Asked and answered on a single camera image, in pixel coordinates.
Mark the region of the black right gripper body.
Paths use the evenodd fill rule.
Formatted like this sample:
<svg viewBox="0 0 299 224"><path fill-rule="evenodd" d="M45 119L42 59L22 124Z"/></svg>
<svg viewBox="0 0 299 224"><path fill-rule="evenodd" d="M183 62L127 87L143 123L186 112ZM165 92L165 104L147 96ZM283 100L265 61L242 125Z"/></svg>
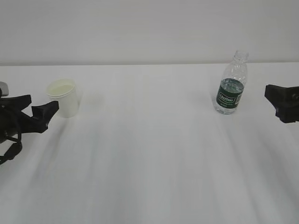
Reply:
<svg viewBox="0 0 299 224"><path fill-rule="evenodd" d="M275 107L276 116L283 123L294 123L299 121L299 105L278 105Z"/></svg>

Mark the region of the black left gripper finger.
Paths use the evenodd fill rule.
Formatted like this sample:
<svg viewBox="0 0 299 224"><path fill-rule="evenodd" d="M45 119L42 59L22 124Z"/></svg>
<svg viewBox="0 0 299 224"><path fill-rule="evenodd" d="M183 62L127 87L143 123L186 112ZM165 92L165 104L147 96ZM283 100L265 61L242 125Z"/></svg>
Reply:
<svg viewBox="0 0 299 224"><path fill-rule="evenodd" d="M31 103L32 101L30 95L23 95L11 98L1 97L1 112L20 112L23 109L27 108Z"/></svg>
<svg viewBox="0 0 299 224"><path fill-rule="evenodd" d="M59 110L58 101L51 101L44 105L31 106L33 118L48 124Z"/></svg>

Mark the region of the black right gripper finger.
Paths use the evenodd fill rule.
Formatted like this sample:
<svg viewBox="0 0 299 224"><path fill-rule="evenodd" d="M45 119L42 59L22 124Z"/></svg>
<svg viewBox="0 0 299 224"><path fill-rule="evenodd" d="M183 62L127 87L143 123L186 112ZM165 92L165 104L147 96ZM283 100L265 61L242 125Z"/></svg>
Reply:
<svg viewBox="0 0 299 224"><path fill-rule="evenodd" d="M299 106L299 87L266 85L264 96L274 107Z"/></svg>

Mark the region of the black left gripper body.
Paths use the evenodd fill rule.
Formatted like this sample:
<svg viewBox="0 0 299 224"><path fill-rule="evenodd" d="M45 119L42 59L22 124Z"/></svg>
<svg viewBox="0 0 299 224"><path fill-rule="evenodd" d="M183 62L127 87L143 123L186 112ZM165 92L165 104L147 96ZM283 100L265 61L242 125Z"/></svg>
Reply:
<svg viewBox="0 0 299 224"><path fill-rule="evenodd" d="M0 139L8 140L18 133L43 133L48 124L20 112L0 112Z"/></svg>

